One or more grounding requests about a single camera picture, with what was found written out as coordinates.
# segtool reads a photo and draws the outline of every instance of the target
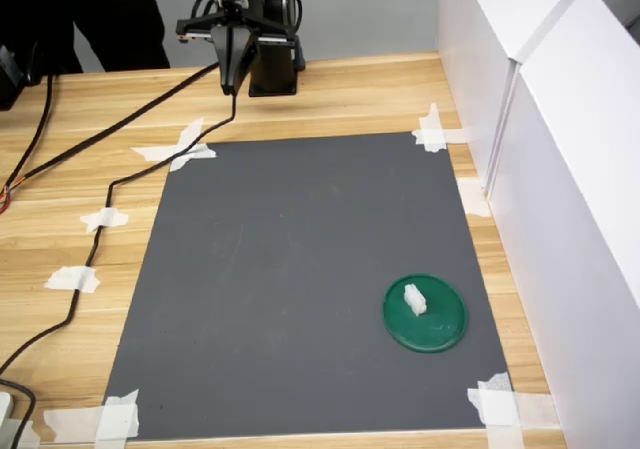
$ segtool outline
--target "green plastic lid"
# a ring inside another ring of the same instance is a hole
[[[416,316],[404,300],[404,287],[415,284],[427,300],[427,312]],[[451,284],[429,274],[394,282],[384,296],[384,324],[401,345],[416,352],[442,352],[454,346],[467,328],[467,308]]]

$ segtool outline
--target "electrical wire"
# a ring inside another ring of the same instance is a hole
[[[187,79],[185,79],[184,81],[182,81],[178,85],[172,87],[171,89],[169,89],[164,94],[156,97],[154,100],[152,100],[151,102],[145,104],[140,109],[138,109],[134,113],[130,114],[129,116],[125,117],[124,119],[122,119],[121,121],[117,122],[116,124],[112,125],[111,127],[108,127],[107,129],[104,129],[104,130],[100,131],[99,133],[97,133],[97,134],[85,139],[84,141],[82,141],[82,142],[76,144],[75,146],[67,149],[62,154],[57,155],[56,157],[54,157],[54,158],[50,159],[49,161],[45,162],[44,164],[41,164],[40,166],[38,166],[38,167],[32,169],[31,171],[27,172],[23,177],[18,178],[16,181],[12,181],[12,178],[15,178],[16,175],[19,173],[22,165],[24,164],[24,162],[26,162],[26,160],[28,159],[28,157],[30,155],[30,152],[33,150],[33,147],[35,147],[35,144],[37,144],[37,138],[34,137],[34,140],[29,145],[29,148],[27,149],[27,152],[25,152],[25,155],[22,156],[22,159],[21,159],[20,163],[18,164],[18,167],[16,167],[16,170],[14,170],[14,173],[11,174],[11,176],[7,180],[8,184],[5,184],[5,187],[0,191],[0,204],[1,204],[0,205],[0,215],[2,213],[4,213],[9,208],[9,204],[11,202],[11,192],[16,187],[18,187],[20,184],[22,184],[24,181],[26,181],[27,179],[30,179],[30,178],[40,174],[41,172],[46,171],[47,169],[49,169],[49,168],[51,168],[51,167],[53,167],[53,166],[55,166],[57,164],[60,164],[63,161],[66,161],[67,159],[79,154],[80,152],[82,152],[85,149],[93,146],[94,144],[102,141],[103,139],[106,139],[110,135],[116,133],[117,131],[119,131],[120,129],[125,127],[127,124],[130,124],[132,121],[134,121],[134,120],[138,119],[140,116],[146,114],[147,112],[149,112],[154,107],[160,105],[161,103],[163,103],[167,99],[175,96],[178,92],[180,92],[183,89],[185,89],[186,87],[190,86],[191,84],[193,84],[197,80],[201,79],[205,75],[207,75],[210,72],[214,71],[215,69],[218,68],[218,66],[219,66],[219,64],[216,62],[214,64],[211,64],[211,65],[205,67],[204,69],[199,70],[195,74],[189,76]],[[42,119],[40,121],[40,123],[42,125],[42,128],[44,128],[44,125],[46,124],[46,120],[48,118],[48,113],[49,113],[50,105],[51,105],[50,94],[52,94],[53,90],[52,90],[52,87],[51,87],[51,90],[49,90],[49,87],[50,87],[49,84],[50,83],[52,83],[51,78],[49,79],[49,81],[47,83],[47,104],[45,104],[45,112],[43,112],[43,117],[42,117]],[[40,129],[41,129],[41,127],[39,125],[38,126],[38,130],[40,132],[42,132]]]
[[[173,154],[170,157],[164,159],[163,161],[158,162],[157,164],[154,164],[152,166],[147,167],[146,169],[143,169],[142,171],[139,171],[139,172],[136,172],[136,173],[131,174],[129,176],[126,176],[126,177],[123,177],[123,178],[120,178],[120,179],[116,179],[115,181],[112,181],[111,184],[109,184],[109,189],[107,190],[107,197],[106,197],[106,201],[105,201],[105,207],[111,207],[111,203],[113,201],[113,191],[116,188],[116,186],[119,186],[120,184],[127,184],[129,182],[132,182],[132,181],[135,181],[137,179],[140,179],[140,178],[142,178],[142,177],[144,177],[144,176],[146,176],[148,174],[151,174],[152,172],[157,171],[158,169],[166,166],[167,164],[170,164],[174,159],[177,159],[178,157],[181,157],[181,156],[185,155],[191,149],[193,149],[193,147],[196,144],[198,144],[205,136],[207,136],[211,132],[215,131],[216,129],[218,129],[218,128],[226,125],[226,124],[229,124],[230,122],[232,122],[236,118],[236,108],[237,108],[237,97],[234,95],[233,96],[233,101],[232,101],[232,104],[231,104],[231,116],[229,116],[227,119],[225,119],[225,120],[223,120],[223,121],[221,121],[221,122],[219,122],[217,124],[214,124],[213,126],[207,128],[207,129],[205,129],[186,148],[184,148],[183,150],[181,150],[179,152],[176,152],[175,154]],[[105,229],[105,226],[98,226],[96,234],[95,234],[95,236],[93,238],[93,245],[91,246],[91,251],[89,252],[89,256],[87,257],[87,260],[85,262],[85,266],[87,266],[87,267],[91,267],[91,264],[93,263],[93,259],[95,258],[96,252],[98,250],[98,246],[100,244],[100,236],[102,236],[102,232],[104,231],[104,229]],[[71,303],[69,305],[69,311],[67,313],[67,317],[62,322],[59,322],[58,324],[56,324],[54,326],[51,326],[49,329],[46,329],[46,330],[42,331],[41,333],[35,335],[31,339],[29,339],[27,342],[22,344],[22,346],[20,346],[5,361],[5,363],[0,367],[0,376],[32,344],[34,344],[37,341],[39,341],[40,339],[48,336],[52,332],[55,332],[58,329],[62,329],[63,327],[69,325],[71,323],[71,321],[73,321],[73,318],[75,316],[76,308],[78,306],[78,300],[79,299],[80,299],[80,288],[78,287],[73,291],[73,296],[71,298]],[[26,424],[29,421],[29,418],[33,414],[33,410],[34,410],[35,405],[36,405],[36,396],[29,389],[27,389],[26,387],[20,386],[19,384],[16,384],[15,382],[11,382],[11,381],[6,381],[6,380],[3,380],[3,379],[0,379],[0,384],[8,386],[8,387],[12,387],[14,389],[17,389],[17,390],[21,391],[23,394],[27,395],[27,397],[29,397],[29,401],[30,401],[29,402],[29,408],[27,409],[26,414],[24,415],[24,417],[22,418],[22,421],[20,422],[20,425],[18,426],[18,430],[16,431],[16,434],[15,434],[15,436],[13,438],[13,443],[11,445],[11,449],[17,449],[18,444],[20,442],[20,438],[22,437],[22,433],[24,431],[24,428],[26,427]]]
[[[302,24],[302,0],[296,0],[298,4],[298,20],[296,21],[296,33],[300,30]]]
[[[27,147],[27,150],[24,151],[24,154],[20,158],[20,161],[18,161],[18,164],[16,165],[15,169],[13,170],[9,178],[7,179],[7,182],[4,183],[3,191],[7,196],[10,195],[11,184],[13,184],[13,181],[15,180],[15,178],[18,177],[18,174],[22,170],[22,167],[25,165],[25,163],[27,162],[27,159],[29,159],[29,157],[33,153],[33,150],[38,145],[38,142],[42,137],[42,133],[44,132],[44,128],[47,124],[47,119],[49,118],[49,114],[51,112],[51,103],[53,100],[53,78],[54,76],[51,74],[49,74],[49,76],[47,77],[47,98],[44,103],[42,117],[40,118],[40,122],[38,123],[38,128],[36,129],[36,133],[33,135],[33,139],[31,139],[31,143]]]
[[[204,0],[196,0],[193,3],[193,7],[191,8],[191,19],[198,17],[198,9],[200,9],[200,4],[202,4]]]

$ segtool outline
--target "black cable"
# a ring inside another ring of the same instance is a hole
[[[200,9],[200,4],[202,4],[204,0],[196,0],[193,3],[193,7],[191,8],[191,19],[198,17],[198,9]]]
[[[127,184],[129,182],[135,181],[137,179],[140,179],[141,177],[144,177],[148,174],[151,174],[152,172],[157,171],[158,169],[160,169],[161,167],[166,166],[167,164],[170,164],[174,159],[177,159],[180,156],[185,155],[186,153],[188,153],[191,149],[193,149],[193,147],[198,144],[198,142],[200,142],[205,136],[207,136],[209,133],[213,132],[214,130],[218,129],[219,127],[222,127],[226,124],[229,124],[230,122],[232,122],[235,118],[236,118],[236,101],[237,98],[236,96],[233,96],[233,102],[231,105],[231,116],[228,117],[227,119],[214,124],[213,126],[209,127],[208,129],[205,129],[198,137],[196,137],[193,142],[191,142],[191,144],[189,144],[186,148],[184,148],[183,150],[181,150],[180,152],[176,152],[175,154],[173,154],[172,156],[166,158],[163,161],[158,162],[157,164],[154,164],[153,166],[147,167],[146,169],[143,169],[142,171],[136,172],[135,174],[131,174],[130,176],[127,177],[123,177],[121,179],[116,179],[115,181],[111,182],[111,184],[109,184],[109,189],[107,190],[107,198],[105,201],[105,207],[111,207],[111,201],[113,200],[113,190],[115,189],[116,186],[120,185],[120,184]],[[100,244],[100,236],[102,235],[102,231],[104,230],[105,226],[98,226],[98,229],[96,231],[96,235],[93,238],[93,245],[91,247],[91,251],[89,252],[89,256],[87,257],[87,261],[85,262],[85,266],[87,267],[91,267],[91,264],[93,263],[93,259],[96,255],[96,252],[98,250],[98,245]],[[2,365],[2,367],[0,367],[0,375],[2,375],[2,373],[4,371],[7,370],[7,368],[20,356],[20,354],[22,354],[27,348],[29,348],[29,346],[31,346],[32,344],[34,344],[35,342],[39,341],[40,339],[42,339],[43,337],[46,337],[47,335],[51,334],[52,332],[57,331],[58,329],[61,329],[67,325],[69,325],[71,323],[71,321],[73,320],[74,316],[75,316],[75,312],[76,312],[76,308],[78,306],[78,300],[80,298],[80,288],[76,288],[73,291],[73,297],[71,298],[71,304],[69,305],[69,312],[67,313],[67,317],[65,318],[64,321],[56,324],[55,326],[50,327],[49,329],[46,329],[44,331],[42,331],[41,333],[35,335],[34,337],[32,337],[31,339],[29,339],[27,342],[25,342],[22,346],[20,346],[18,348],[17,351],[15,351],[10,357],[9,359],[7,359],[7,361]],[[35,408],[36,405],[36,397],[35,394],[33,394],[33,392],[31,392],[29,389],[27,389],[26,387],[22,387],[16,383],[13,382],[9,382],[9,381],[4,381],[0,379],[0,383],[7,385],[9,387],[13,387],[15,389],[20,390],[21,392],[23,392],[24,394],[26,394],[29,399],[30,399],[30,404],[29,404],[29,409],[27,410],[27,413],[25,414],[25,416],[23,417],[20,426],[18,427],[18,431],[16,432],[14,439],[13,439],[13,444],[11,445],[11,449],[15,449],[18,447],[18,443],[20,442],[20,438],[22,437],[22,432],[24,431],[24,428],[29,420],[29,418],[31,417],[31,414],[33,413],[33,409]]]
[[[203,16],[208,16],[209,13],[211,12],[211,8],[213,7],[213,5],[215,3],[216,3],[216,0],[207,1],[207,5],[204,6],[204,10],[202,11],[202,15]]]
[[[42,117],[40,118],[40,123],[38,124],[38,128],[36,129],[36,133],[33,135],[33,139],[31,139],[31,143],[29,144],[29,147],[27,147],[27,150],[24,151],[24,154],[22,155],[22,158],[18,162],[18,165],[16,165],[16,168],[13,170],[13,172],[7,179],[7,182],[4,183],[4,187],[6,188],[7,194],[9,193],[9,190],[10,190],[9,188],[11,187],[11,184],[16,179],[16,177],[18,177],[18,174],[20,174],[20,171],[22,170],[22,166],[25,165],[25,163],[27,162],[27,159],[29,159],[29,156],[31,156],[31,153],[38,145],[38,141],[40,141],[40,137],[44,132],[47,119],[49,118],[49,113],[51,112],[51,102],[53,100],[53,77],[54,76],[51,74],[49,74],[49,76],[47,77],[47,99],[44,103],[44,110],[42,111]]]
[[[49,169],[50,167],[55,166],[56,164],[59,164],[59,163],[65,161],[65,160],[69,159],[70,157],[75,156],[76,154],[78,154],[78,153],[84,151],[85,149],[93,146],[97,142],[100,142],[101,140],[109,137],[110,135],[112,135],[113,133],[119,131],[124,126],[126,126],[127,124],[129,124],[132,121],[136,120],[137,118],[139,118],[143,114],[149,112],[151,109],[153,109],[157,105],[163,103],[164,101],[166,101],[170,97],[173,97],[174,95],[176,95],[178,92],[182,91],[187,86],[190,86],[191,84],[196,82],[198,79],[201,79],[203,76],[205,76],[205,75],[209,74],[211,71],[217,69],[218,65],[219,64],[216,62],[215,64],[211,64],[210,66],[207,66],[204,69],[199,70],[198,72],[196,72],[192,76],[189,76],[187,79],[182,81],[177,86],[173,87],[172,89],[169,89],[167,92],[165,92],[161,96],[158,96],[153,101],[145,104],[144,106],[142,106],[140,109],[138,109],[133,114],[125,117],[120,122],[114,124],[113,126],[107,128],[107,129],[105,129],[103,131],[100,131],[98,134],[95,134],[94,136],[91,136],[88,139],[85,139],[84,141],[82,141],[82,142],[76,144],[75,146],[73,146],[72,148],[67,149],[62,154],[57,155],[53,159],[45,162],[44,164],[36,167],[35,169],[32,169],[31,171],[27,172],[24,175],[24,178],[25,179],[29,179],[29,178],[31,178],[31,177],[33,177],[33,176],[35,176],[35,175],[47,170],[47,169]]]
[[[296,21],[296,32],[300,30],[300,25],[302,24],[302,0],[296,0],[298,4],[298,20]]]

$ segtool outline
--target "white block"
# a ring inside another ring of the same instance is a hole
[[[415,284],[404,286],[404,302],[407,303],[416,316],[427,312],[427,300]]]

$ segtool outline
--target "person's leg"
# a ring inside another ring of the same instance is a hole
[[[156,0],[77,0],[74,20],[106,71],[169,67]]]

